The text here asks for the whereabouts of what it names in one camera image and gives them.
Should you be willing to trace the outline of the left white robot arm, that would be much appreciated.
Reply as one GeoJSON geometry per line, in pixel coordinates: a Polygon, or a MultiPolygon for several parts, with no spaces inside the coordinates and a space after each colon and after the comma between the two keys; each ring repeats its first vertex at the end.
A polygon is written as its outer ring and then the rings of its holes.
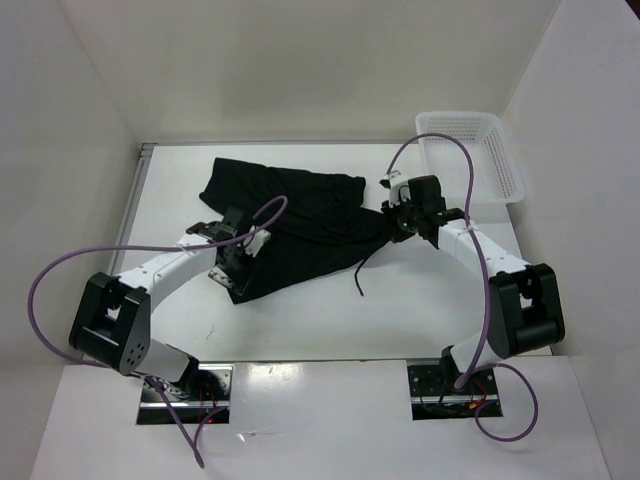
{"type": "Polygon", "coordinates": [[[207,273],[242,294],[271,233],[234,207],[223,219],[198,222],[175,249],[115,276],[99,272],[87,282],[69,335],[74,349],[124,376],[152,377],[175,398],[191,398],[211,376],[194,356],[151,336],[160,303],[194,277],[207,273]]]}

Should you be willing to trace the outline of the black shorts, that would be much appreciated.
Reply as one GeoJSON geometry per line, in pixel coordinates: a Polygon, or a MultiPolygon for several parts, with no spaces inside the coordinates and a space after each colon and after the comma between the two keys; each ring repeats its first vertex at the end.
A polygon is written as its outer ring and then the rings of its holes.
{"type": "Polygon", "coordinates": [[[199,194],[214,211],[236,207],[254,214],[279,195],[288,199],[268,228],[271,238],[245,291],[229,293],[233,304],[351,268],[389,243],[392,229],[384,215],[363,206],[365,187],[362,177],[216,158],[199,194]]]}

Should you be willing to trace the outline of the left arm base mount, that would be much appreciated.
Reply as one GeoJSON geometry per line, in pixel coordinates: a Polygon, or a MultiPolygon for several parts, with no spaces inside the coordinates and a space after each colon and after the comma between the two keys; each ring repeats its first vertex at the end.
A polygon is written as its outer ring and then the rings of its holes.
{"type": "MultiPolygon", "coordinates": [[[[194,390],[186,393],[166,382],[161,382],[164,395],[170,401],[178,418],[185,425],[228,424],[230,420],[232,364],[204,363],[196,379],[194,390]]],[[[147,382],[143,383],[136,418],[137,425],[174,424],[162,396],[147,382]]]]}

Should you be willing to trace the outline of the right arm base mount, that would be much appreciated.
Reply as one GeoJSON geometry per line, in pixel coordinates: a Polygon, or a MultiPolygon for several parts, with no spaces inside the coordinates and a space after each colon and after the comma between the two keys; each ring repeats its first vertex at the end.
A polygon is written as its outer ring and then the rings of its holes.
{"type": "Polygon", "coordinates": [[[462,390],[454,389],[438,359],[408,362],[406,371],[414,421],[503,416],[492,370],[475,374],[462,390]]]}

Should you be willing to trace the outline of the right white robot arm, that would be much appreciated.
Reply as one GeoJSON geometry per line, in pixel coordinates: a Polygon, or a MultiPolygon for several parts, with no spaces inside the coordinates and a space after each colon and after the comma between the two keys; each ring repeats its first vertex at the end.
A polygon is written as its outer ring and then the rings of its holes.
{"type": "Polygon", "coordinates": [[[483,284],[480,332],[442,353],[438,378],[446,391],[464,391],[485,366],[564,340],[559,288],[549,265],[509,253],[483,234],[467,212],[449,208],[434,175],[409,178],[393,171],[380,184],[389,194],[381,210],[395,228],[395,242],[418,235],[483,284]]]}

